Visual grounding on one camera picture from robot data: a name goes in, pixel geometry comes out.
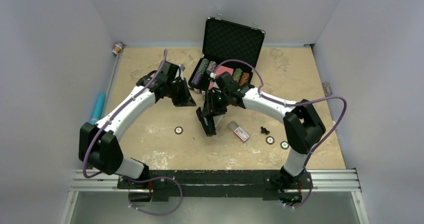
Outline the green stapler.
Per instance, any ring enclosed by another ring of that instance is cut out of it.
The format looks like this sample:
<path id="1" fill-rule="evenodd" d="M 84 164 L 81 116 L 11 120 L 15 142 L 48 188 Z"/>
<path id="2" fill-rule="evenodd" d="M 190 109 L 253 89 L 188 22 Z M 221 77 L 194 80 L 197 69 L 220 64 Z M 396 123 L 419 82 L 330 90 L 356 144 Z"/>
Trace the green stapler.
<path id="1" fill-rule="evenodd" d="M 213 117 L 213 121 L 214 121 L 214 126 L 215 127 L 217 127 L 218 126 L 218 124 L 220 123 L 220 121 L 222 120 L 222 118 L 223 118 L 223 114 L 221 114 L 221 115 L 216 115 L 216 116 L 214 116 Z"/>

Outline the black stapler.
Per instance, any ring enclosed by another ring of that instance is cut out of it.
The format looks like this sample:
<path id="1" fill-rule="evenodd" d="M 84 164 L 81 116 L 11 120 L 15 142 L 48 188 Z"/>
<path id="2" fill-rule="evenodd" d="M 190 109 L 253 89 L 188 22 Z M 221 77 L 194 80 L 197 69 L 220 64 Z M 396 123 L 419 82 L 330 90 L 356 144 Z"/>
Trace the black stapler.
<path id="1" fill-rule="evenodd" d="M 215 136 L 217 134 L 216 127 L 214 125 L 213 117 L 222 115 L 217 114 L 212 110 L 207 109 L 206 107 L 198 107 L 196 109 L 196 115 L 198 120 L 201 123 L 201 126 L 207 137 Z"/>

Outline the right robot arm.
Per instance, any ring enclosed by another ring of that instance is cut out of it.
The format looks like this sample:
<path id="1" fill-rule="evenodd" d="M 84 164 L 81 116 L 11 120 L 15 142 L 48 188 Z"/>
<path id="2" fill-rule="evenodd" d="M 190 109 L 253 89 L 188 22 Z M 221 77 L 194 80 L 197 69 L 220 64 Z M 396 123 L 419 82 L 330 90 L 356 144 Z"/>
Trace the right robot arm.
<path id="1" fill-rule="evenodd" d="M 308 100 L 285 101 L 272 95 L 261 94 L 254 85 L 240 85 L 224 72 L 215 78 L 216 87 L 205 92 L 202 107 L 196 110 L 205 134 L 216 134 L 214 118 L 227 112 L 228 106 L 257 111 L 283 124 L 290 147 L 280 177 L 275 181 L 281 189 L 296 186 L 305 172 L 307 157 L 326 132 L 324 123 Z"/>

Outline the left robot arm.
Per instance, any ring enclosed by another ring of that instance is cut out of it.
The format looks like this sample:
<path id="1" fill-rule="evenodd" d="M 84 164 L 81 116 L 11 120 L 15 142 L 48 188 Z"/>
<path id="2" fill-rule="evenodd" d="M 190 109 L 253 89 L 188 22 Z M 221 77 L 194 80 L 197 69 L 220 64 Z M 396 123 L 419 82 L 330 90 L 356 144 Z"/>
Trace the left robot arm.
<path id="1" fill-rule="evenodd" d="M 149 183 L 149 166 L 123 154 L 119 141 L 147 109 L 170 98 L 175 107 L 194 107 L 183 65 L 162 61 L 157 70 L 141 77 L 130 94 L 96 123 L 84 123 L 79 131 L 78 158 L 106 175 L 120 175 L 138 189 Z"/>

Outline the brown white poker chip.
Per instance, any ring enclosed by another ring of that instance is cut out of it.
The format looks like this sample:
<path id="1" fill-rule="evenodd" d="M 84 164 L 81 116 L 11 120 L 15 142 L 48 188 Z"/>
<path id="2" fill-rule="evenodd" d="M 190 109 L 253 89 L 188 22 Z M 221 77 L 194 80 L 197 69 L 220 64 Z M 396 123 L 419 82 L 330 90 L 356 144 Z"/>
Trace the brown white poker chip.
<path id="1" fill-rule="evenodd" d="M 174 129 L 174 132 L 175 132 L 175 134 L 177 134 L 177 135 L 182 134 L 182 133 L 183 133 L 183 131 L 184 131 L 184 129 L 183 129 L 181 126 L 177 126 L 177 127 Z"/>

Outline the red white staple box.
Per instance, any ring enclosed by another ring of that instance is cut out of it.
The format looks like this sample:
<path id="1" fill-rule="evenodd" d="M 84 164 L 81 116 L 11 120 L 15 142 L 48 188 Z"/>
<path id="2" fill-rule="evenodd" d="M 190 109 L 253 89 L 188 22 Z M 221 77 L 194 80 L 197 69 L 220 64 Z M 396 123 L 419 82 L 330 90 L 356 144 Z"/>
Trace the red white staple box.
<path id="1" fill-rule="evenodd" d="M 246 133 L 246 131 L 241 128 L 236 122 L 231 121 L 227 127 L 243 142 L 245 143 L 250 136 Z"/>

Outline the black screw knob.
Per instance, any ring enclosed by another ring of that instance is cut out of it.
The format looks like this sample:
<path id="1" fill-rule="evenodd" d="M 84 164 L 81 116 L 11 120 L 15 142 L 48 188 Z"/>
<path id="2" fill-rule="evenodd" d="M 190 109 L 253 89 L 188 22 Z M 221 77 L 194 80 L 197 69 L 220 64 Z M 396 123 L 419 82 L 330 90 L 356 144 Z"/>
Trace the black screw knob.
<path id="1" fill-rule="evenodd" d="M 270 134 L 270 131 L 266 127 L 262 126 L 261 133 L 268 136 Z"/>

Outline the black poker chip case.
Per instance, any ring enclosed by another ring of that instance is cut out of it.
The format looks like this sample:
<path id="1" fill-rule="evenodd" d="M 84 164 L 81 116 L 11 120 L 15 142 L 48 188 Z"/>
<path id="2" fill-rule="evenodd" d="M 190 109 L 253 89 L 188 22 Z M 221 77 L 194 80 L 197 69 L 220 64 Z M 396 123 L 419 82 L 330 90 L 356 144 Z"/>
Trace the black poker chip case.
<path id="1" fill-rule="evenodd" d="M 265 36 L 266 32 L 256 25 L 247 26 L 219 17 L 208 17 L 205 22 L 201 58 L 187 81 L 189 88 L 198 92 L 208 89 L 210 82 L 205 72 L 197 74 L 201 66 L 203 71 L 207 70 L 207 66 L 202 64 L 204 59 L 217 64 L 230 59 L 248 63 L 251 67 L 235 61 L 229 61 L 223 66 L 248 73 L 250 83 L 252 68 L 257 66 Z"/>

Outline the red white poker chip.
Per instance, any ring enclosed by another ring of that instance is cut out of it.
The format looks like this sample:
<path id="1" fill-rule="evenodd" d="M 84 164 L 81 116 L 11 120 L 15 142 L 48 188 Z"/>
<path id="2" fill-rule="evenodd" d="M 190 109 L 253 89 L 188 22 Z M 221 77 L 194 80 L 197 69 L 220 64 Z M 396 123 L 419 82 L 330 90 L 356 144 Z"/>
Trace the red white poker chip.
<path id="1" fill-rule="evenodd" d="M 275 139 L 272 136 L 267 136 L 265 141 L 268 145 L 272 145 L 275 143 Z"/>

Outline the green white poker chip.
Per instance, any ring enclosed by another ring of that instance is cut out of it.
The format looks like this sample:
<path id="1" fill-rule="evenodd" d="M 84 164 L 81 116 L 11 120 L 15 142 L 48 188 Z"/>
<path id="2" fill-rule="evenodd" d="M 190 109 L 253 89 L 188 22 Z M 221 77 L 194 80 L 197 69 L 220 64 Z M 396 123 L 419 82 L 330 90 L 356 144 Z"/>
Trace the green white poker chip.
<path id="1" fill-rule="evenodd" d="M 280 143 L 280 147 L 281 147 L 283 150 L 287 150 L 290 146 L 289 146 L 289 143 L 288 143 L 287 141 L 282 141 L 282 142 Z"/>

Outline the orange small bottle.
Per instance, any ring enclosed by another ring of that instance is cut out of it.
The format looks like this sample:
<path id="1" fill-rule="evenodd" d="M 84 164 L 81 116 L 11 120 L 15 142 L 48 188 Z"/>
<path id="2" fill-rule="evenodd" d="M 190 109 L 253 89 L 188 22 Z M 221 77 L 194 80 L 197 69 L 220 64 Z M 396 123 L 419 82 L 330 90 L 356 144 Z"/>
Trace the orange small bottle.
<path id="1" fill-rule="evenodd" d="M 124 48 L 125 48 L 125 44 L 122 41 L 117 42 L 114 45 L 114 48 L 112 49 L 112 53 L 114 55 L 118 55 Z"/>

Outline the turquoise cylindrical tool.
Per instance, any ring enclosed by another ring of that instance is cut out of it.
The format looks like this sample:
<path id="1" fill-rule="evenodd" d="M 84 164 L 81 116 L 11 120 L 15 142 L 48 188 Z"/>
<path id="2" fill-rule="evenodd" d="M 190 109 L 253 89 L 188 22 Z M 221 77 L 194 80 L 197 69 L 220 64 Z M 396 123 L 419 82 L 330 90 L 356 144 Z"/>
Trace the turquoise cylindrical tool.
<path id="1" fill-rule="evenodd" d="M 92 111 L 91 119 L 89 121 L 90 124 L 95 124 L 98 120 L 101 119 L 104 104 L 105 104 L 105 97 L 106 95 L 104 92 L 101 92 L 99 96 L 97 97 L 96 103 Z"/>

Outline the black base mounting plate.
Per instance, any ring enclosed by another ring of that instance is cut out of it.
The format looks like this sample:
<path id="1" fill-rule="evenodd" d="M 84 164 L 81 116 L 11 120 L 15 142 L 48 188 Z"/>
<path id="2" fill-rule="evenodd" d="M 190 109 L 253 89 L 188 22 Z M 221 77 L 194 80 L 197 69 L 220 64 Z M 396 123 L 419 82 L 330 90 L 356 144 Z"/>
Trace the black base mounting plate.
<path id="1" fill-rule="evenodd" d="M 145 190 L 154 202 L 170 197 L 261 198 L 264 201 L 299 203 L 313 185 L 310 174 L 284 177 L 278 169 L 256 170 L 150 170 L 146 183 L 121 177 L 117 187 Z"/>

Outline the striped object at right wall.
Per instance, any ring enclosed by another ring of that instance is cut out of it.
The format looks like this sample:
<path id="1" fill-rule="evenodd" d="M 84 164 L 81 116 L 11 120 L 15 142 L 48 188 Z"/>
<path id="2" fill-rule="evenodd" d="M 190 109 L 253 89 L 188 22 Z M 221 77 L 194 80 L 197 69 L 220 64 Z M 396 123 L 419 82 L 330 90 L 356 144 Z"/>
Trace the striped object at right wall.
<path id="1" fill-rule="evenodd" d="M 326 97 L 330 97 L 330 96 L 333 95 L 331 84 L 329 82 L 327 82 L 327 81 L 326 82 L 323 82 L 321 85 L 322 85 L 322 89 L 323 89 L 324 95 Z"/>

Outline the aluminium frame rail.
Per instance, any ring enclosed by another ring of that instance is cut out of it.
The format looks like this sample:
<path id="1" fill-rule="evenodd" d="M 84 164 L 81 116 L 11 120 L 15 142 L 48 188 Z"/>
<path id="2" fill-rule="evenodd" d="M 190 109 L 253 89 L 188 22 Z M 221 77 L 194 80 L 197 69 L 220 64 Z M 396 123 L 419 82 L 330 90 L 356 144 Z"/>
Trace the aluminium frame rail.
<path id="1" fill-rule="evenodd" d="M 360 181 L 354 169 L 312 169 L 309 172 L 311 178 L 308 181 L 312 183 L 313 192 L 351 193 L 359 222 L 361 224 L 368 224 L 370 222 L 363 204 Z M 71 179 L 65 207 L 59 223 L 71 223 L 78 196 L 83 192 L 130 192 L 128 188 L 118 188 L 118 183 L 121 180 L 117 175 L 106 174 L 99 174 L 93 178 L 85 178 L 83 171 L 76 169 Z"/>

